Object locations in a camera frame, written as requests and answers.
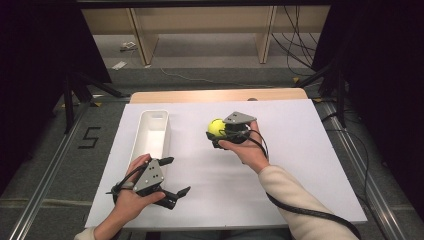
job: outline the yellow ball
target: yellow ball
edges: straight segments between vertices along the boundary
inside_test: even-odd
[[[216,137],[224,136],[225,135],[224,129],[225,129],[225,123],[220,118],[214,119],[211,123],[209,123],[209,126],[208,126],[208,132],[212,133]]]

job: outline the gray floor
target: gray floor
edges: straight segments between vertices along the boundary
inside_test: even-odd
[[[276,36],[286,47],[281,35]],[[314,47],[315,42],[309,34],[302,35],[307,46]],[[305,78],[302,75],[312,71],[297,61],[287,57],[278,45],[271,41],[268,62],[259,64],[251,34],[199,34],[199,35],[163,35],[160,36],[155,57],[147,68],[140,64],[137,51],[119,52],[123,42],[134,41],[132,36],[95,36],[105,65],[110,69],[120,61],[127,65],[120,70],[110,69],[113,86],[132,93],[136,91],[182,90],[182,89],[221,89],[221,88],[264,88],[290,87],[293,78]],[[298,48],[292,51],[305,60]],[[305,88],[310,97],[317,96],[319,85]],[[93,88],[94,94],[104,94]],[[100,106],[92,105],[84,111],[84,115],[75,135],[70,139],[69,148],[63,157],[57,174],[48,186],[45,198],[36,216],[28,225],[31,227],[26,239],[72,239],[80,232],[90,210],[96,192],[96,184],[100,181],[109,150],[112,146],[120,116],[127,99],[98,98]],[[331,113],[334,106],[331,102],[317,103],[316,109],[321,118]],[[415,213],[402,190],[393,179],[390,171],[382,164],[382,158],[369,136],[367,129],[361,124],[354,107],[346,104],[347,131],[329,131],[336,153],[346,171],[353,189],[364,197],[362,177],[355,168],[354,158],[369,161],[370,182],[375,184],[388,212],[379,212],[379,205],[372,202],[371,208],[363,204],[369,222],[358,225],[363,239],[384,239],[379,225],[391,239],[422,239],[424,224]],[[84,108],[75,106],[75,110]],[[22,164],[5,193],[0,198],[0,239],[8,239],[27,203],[43,179],[46,169],[55,159],[56,150],[64,138],[65,113],[62,101],[54,109],[56,114],[44,129],[38,144],[34,147],[33,159]],[[324,122],[326,129],[337,129],[337,121],[332,118]],[[92,141],[84,140],[86,131],[95,127],[91,133],[98,137],[94,148],[84,149]],[[343,136],[351,136],[357,155],[347,151]],[[374,213],[379,219],[373,219]],[[384,217],[393,214],[396,226],[387,226]],[[400,237],[393,237],[392,228],[400,231]],[[120,239],[143,239],[143,232],[124,231]]]

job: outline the white container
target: white container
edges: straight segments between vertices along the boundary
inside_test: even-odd
[[[140,155],[150,153],[152,158],[169,157],[171,129],[169,114],[165,110],[144,111],[140,116],[131,161]]]

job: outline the hand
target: hand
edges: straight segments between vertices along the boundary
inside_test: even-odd
[[[258,123],[253,121],[249,124],[251,130],[259,132]],[[250,137],[255,141],[262,143],[262,138],[256,132],[251,131]],[[250,140],[246,140],[241,144],[235,144],[226,140],[220,140],[218,144],[224,149],[233,151],[240,160],[259,173],[263,168],[269,166],[268,159],[265,157],[262,149]]]
[[[136,158],[128,167],[126,175],[148,160],[150,160],[149,154]],[[137,174],[134,174],[128,179],[128,182],[133,182],[136,178]],[[121,190],[112,212],[94,229],[95,239],[111,239],[127,222],[136,218],[146,206],[164,197],[165,193],[163,192],[154,192],[141,197],[133,190]]]

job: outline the long sleeve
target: long sleeve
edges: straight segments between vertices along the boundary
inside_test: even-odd
[[[278,201],[305,209],[332,213],[283,168],[268,166],[259,173],[259,181],[267,193]],[[322,218],[278,209],[297,240],[357,239],[345,226]]]
[[[94,238],[94,227],[87,228],[84,231],[78,233],[74,240],[96,240]]]

